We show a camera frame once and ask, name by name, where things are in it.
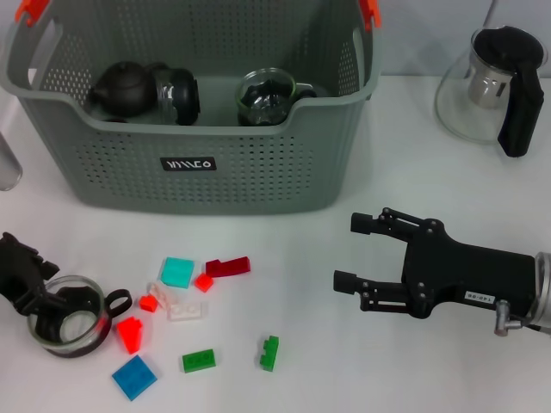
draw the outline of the red lego brick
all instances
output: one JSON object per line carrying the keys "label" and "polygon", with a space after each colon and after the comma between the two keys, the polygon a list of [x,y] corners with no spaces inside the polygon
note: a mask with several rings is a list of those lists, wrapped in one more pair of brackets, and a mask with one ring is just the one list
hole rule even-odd
{"label": "red lego brick", "polygon": [[251,262],[248,256],[243,256],[236,260],[220,262],[219,260],[207,262],[206,272],[209,277],[229,277],[251,271]]}
{"label": "red lego brick", "polygon": [[139,299],[139,308],[142,310],[155,312],[157,310],[158,302],[152,295],[145,295]]}
{"label": "red lego brick", "polygon": [[197,288],[206,293],[208,289],[213,286],[214,280],[203,273],[195,279],[194,284]]}
{"label": "red lego brick", "polygon": [[141,345],[141,328],[141,321],[134,317],[129,317],[117,324],[117,331],[129,354],[133,354],[139,350]]}

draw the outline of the gray plastic basket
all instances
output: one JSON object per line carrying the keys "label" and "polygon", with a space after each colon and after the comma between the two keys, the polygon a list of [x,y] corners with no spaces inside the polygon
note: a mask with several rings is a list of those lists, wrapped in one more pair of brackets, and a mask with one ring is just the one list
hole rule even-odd
{"label": "gray plastic basket", "polygon": [[[159,213],[322,208],[337,198],[379,76],[380,29],[372,17],[366,24],[357,1],[50,0],[33,27],[24,14],[9,31],[0,84],[19,97],[87,203]],[[90,86],[120,60],[190,69],[201,97],[197,125],[92,117]],[[314,84],[322,97],[298,101],[279,126],[237,126],[234,90],[263,67]],[[216,170],[164,170],[161,158],[179,157],[213,157]]]}

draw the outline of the glass teapot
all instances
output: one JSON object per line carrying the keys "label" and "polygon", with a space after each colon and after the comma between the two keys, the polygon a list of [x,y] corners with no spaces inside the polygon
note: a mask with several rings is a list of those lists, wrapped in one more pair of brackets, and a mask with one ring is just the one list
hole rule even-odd
{"label": "glass teapot", "polygon": [[476,31],[440,83],[436,116],[460,138],[525,155],[543,105],[537,70],[547,58],[545,46],[519,28]]}

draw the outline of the basket logo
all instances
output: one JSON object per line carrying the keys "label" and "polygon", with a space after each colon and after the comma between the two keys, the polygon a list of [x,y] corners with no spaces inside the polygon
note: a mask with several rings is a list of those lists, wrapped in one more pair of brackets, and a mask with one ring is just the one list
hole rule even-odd
{"label": "basket logo", "polygon": [[169,172],[191,172],[193,170],[216,170],[213,157],[161,157],[163,169]]}

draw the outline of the building block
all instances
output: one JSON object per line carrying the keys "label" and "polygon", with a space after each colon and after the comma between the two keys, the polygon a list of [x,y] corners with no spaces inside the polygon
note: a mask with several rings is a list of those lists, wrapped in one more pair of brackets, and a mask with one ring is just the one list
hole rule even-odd
{"label": "building block", "polygon": [[198,320],[203,318],[201,303],[174,304],[168,310],[170,321]]}
{"label": "building block", "polygon": [[212,349],[186,354],[182,357],[183,371],[186,373],[196,372],[204,368],[216,367],[214,351]]}
{"label": "building block", "polygon": [[157,381],[155,374],[141,358],[136,355],[127,364],[113,373],[117,385],[130,401],[139,396],[147,387]]}
{"label": "building block", "polygon": [[274,371],[277,349],[279,348],[279,337],[270,336],[264,341],[264,354],[260,356],[260,365],[268,372]]}
{"label": "building block", "polygon": [[155,281],[149,288],[149,294],[168,311],[171,305],[178,304],[178,297],[162,282]]}
{"label": "building block", "polygon": [[251,271],[251,262],[248,256],[242,256],[236,260],[220,262],[220,260],[209,261],[205,265],[205,272],[209,277],[229,277]]}
{"label": "building block", "polygon": [[117,324],[117,331],[129,354],[133,354],[139,350],[139,346],[141,345],[141,328],[141,321],[134,317],[129,317]]}
{"label": "building block", "polygon": [[203,273],[195,279],[194,284],[197,288],[206,293],[209,288],[213,286],[214,280]]}
{"label": "building block", "polygon": [[142,310],[155,312],[157,310],[158,302],[152,295],[145,295],[139,299],[139,308]]}
{"label": "building block", "polygon": [[218,274],[220,271],[220,265],[222,263],[220,260],[214,260],[209,261],[205,264],[205,273],[211,275],[211,274]]}
{"label": "building block", "polygon": [[161,281],[167,286],[188,288],[194,266],[193,261],[168,257],[164,261]]}

